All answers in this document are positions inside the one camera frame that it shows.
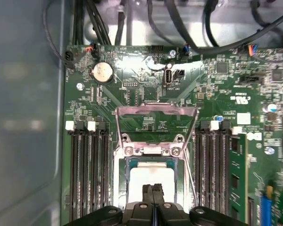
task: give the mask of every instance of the gray case wall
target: gray case wall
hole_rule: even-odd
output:
[[[69,40],[71,2],[56,0],[49,10],[50,31],[60,49]],[[134,0],[131,5],[133,34],[127,42],[165,44],[148,25],[145,2]],[[64,208],[60,206],[63,70],[44,35],[42,10],[46,3],[0,0],[0,226],[58,226],[60,208]],[[204,45],[199,32],[203,0],[190,3],[180,12],[196,43]],[[111,0],[99,6],[112,40],[117,4]],[[263,18],[275,20],[283,14],[283,0],[275,2],[273,8],[262,7],[260,12]],[[182,42],[162,2],[154,3],[153,18],[169,37]],[[221,44],[260,28],[251,17],[248,0],[222,0],[212,23]],[[93,35],[91,28],[87,36]],[[271,32],[258,42],[262,47],[276,47],[277,38]]]

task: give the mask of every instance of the black ram slot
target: black ram slot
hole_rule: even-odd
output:
[[[89,140],[88,140],[87,135],[82,136],[82,180],[81,180],[81,216],[85,216],[88,214],[88,175],[89,175],[89,158],[88,158],[88,153],[89,153]]]
[[[209,208],[215,210],[216,208],[216,133],[212,132],[210,135],[210,164],[209,164]]]
[[[228,214],[229,200],[229,149],[230,149],[230,130],[223,130],[220,135],[220,212]]]
[[[195,131],[195,145],[194,145],[194,183],[197,198],[199,203],[201,203],[201,134],[199,129]]]
[[[97,133],[92,136],[91,141],[91,183],[90,183],[90,191],[91,191],[91,212],[97,210],[98,206],[98,174],[99,174],[99,140]]]
[[[108,205],[108,133],[101,132],[101,208]]]
[[[215,135],[215,211],[220,211],[220,178],[222,175],[220,174],[220,131],[218,131]]]
[[[212,146],[212,136],[210,132],[208,131],[206,136],[206,142],[205,142],[205,148],[204,148],[204,153],[205,153],[205,197],[206,197],[206,205],[205,207],[210,208],[210,184],[211,184],[211,146]]]
[[[78,136],[71,135],[71,150],[70,150],[70,221],[77,219],[77,162],[78,162]]]
[[[206,206],[206,134],[201,135],[200,142],[200,180],[201,180],[201,202],[200,206]]]

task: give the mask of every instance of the green circuit board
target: green circuit board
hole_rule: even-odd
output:
[[[283,49],[258,51],[266,59],[283,58]],[[70,46],[67,56],[82,59],[65,73],[62,224],[103,205],[124,208],[128,169],[149,158],[114,160],[120,145],[116,108],[168,104],[197,109],[197,120],[161,111],[120,115],[121,134],[134,142],[174,142],[195,123],[187,148],[199,204],[260,225],[260,199],[267,186],[278,189],[283,176],[283,64],[237,49],[193,56],[163,46]],[[103,62],[104,69],[98,65]],[[177,201],[185,210],[192,207],[183,161],[150,158],[176,169]]]

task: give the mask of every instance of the blue connector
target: blue connector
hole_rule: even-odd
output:
[[[272,201],[266,196],[261,197],[261,226],[272,225]]]

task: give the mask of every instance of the motherboard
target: motherboard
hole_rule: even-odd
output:
[[[283,63],[188,46],[70,46],[66,56],[80,61],[65,73],[62,224],[123,209],[159,183],[186,212],[283,225]]]

